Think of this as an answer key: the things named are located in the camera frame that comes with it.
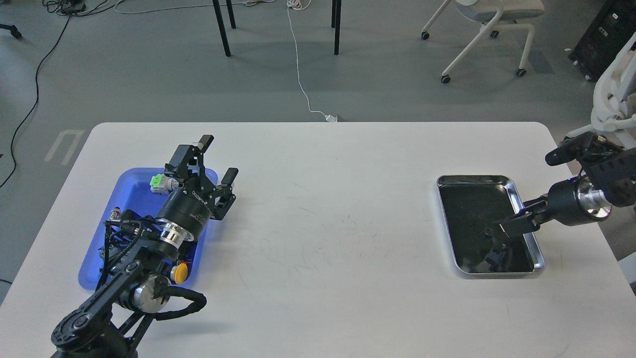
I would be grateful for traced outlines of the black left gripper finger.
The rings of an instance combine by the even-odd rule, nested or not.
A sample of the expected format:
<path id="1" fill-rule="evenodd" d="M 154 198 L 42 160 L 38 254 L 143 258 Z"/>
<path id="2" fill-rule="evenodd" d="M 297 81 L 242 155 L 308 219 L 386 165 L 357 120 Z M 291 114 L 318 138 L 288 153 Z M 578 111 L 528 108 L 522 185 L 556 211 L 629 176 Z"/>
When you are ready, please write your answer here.
<path id="1" fill-rule="evenodd" d="M 177 180 L 202 179 L 205 176 L 204 154 L 213 141 L 213 135 L 203 135 L 198 142 L 177 146 L 165 164 L 164 175 Z"/>
<path id="2" fill-rule="evenodd" d="M 234 180 L 236 179 L 238 174 L 238 168 L 227 169 L 224 177 L 221 179 L 221 182 L 219 184 L 220 198 L 230 199 L 230 197 L 232 197 Z"/>

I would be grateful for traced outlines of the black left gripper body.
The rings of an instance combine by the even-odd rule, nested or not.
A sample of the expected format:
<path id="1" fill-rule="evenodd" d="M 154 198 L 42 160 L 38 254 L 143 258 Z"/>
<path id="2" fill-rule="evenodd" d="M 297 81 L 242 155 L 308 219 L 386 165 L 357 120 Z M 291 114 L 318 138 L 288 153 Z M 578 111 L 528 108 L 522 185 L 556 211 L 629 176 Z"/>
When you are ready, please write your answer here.
<path id="1" fill-rule="evenodd" d="M 236 200 L 220 198 L 219 186 L 207 175 L 180 183 L 168 194 L 168 199 L 157 213 L 161 226 L 159 240 L 168 244 L 182 244 L 198 240 L 208 220 L 222 220 Z"/>

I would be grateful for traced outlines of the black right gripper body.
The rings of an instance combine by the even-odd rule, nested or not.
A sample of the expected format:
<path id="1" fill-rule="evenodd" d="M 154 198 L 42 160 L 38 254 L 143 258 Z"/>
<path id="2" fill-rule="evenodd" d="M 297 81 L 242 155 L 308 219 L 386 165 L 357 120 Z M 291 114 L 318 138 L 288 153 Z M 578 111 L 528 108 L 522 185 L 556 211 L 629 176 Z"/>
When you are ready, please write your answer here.
<path id="1" fill-rule="evenodd" d="M 613 206 L 602 190 L 595 189 L 588 177 L 572 177 L 551 186 L 546 206 L 539 211 L 545 221 L 556 220 L 565 226 L 602 222 Z"/>

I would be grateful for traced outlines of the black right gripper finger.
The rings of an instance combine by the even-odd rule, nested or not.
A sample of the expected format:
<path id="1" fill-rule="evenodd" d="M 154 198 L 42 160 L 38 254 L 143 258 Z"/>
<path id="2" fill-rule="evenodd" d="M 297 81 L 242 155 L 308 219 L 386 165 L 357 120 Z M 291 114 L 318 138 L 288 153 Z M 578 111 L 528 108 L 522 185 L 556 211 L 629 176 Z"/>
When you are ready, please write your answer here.
<path id="1" fill-rule="evenodd" d="M 490 237 L 501 240 L 533 233 L 540 229 L 541 223 L 535 215 L 528 211 L 492 222 L 490 225 Z"/>
<path id="2" fill-rule="evenodd" d="M 522 208 L 516 211 L 515 215 L 538 215 L 545 210 L 547 206 L 547 198 L 536 198 L 523 202 Z"/>

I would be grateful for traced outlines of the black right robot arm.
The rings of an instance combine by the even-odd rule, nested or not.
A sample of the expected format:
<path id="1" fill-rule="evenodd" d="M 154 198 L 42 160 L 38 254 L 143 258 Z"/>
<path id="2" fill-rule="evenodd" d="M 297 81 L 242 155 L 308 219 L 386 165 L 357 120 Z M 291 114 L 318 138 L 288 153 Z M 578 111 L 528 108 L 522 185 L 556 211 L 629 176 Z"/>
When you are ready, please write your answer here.
<path id="1" fill-rule="evenodd" d="M 635 150 L 625 149 L 605 136 L 584 132 L 566 138 L 545 156 L 549 166 L 577 161 L 581 172 L 556 182 L 548 193 L 531 201 L 513 216 L 495 221 L 484 236 L 508 238 L 540 229 L 555 220 L 565 226 L 602 222 L 614 207 L 635 204 Z"/>

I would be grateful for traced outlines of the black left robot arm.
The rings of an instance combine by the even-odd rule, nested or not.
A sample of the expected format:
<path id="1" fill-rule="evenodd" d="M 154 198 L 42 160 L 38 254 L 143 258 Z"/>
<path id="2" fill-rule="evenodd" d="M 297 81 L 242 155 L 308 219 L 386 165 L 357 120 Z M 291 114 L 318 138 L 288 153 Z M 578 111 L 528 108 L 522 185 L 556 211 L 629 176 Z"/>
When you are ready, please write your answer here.
<path id="1" fill-rule="evenodd" d="M 113 208 L 105 220 L 102 270 L 93 295 L 65 316 L 51 335 L 55 358 L 136 358 L 154 321 L 202 310 L 204 294 L 183 288 L 188 277 L 184 243 L 196 243 L 210 220 L 222 220 L 236 201 L 237 168 L 220 183 L 205 173 L 204 135 L 179 145 L 151 188 L 168 192 L 155 217 Z"/>

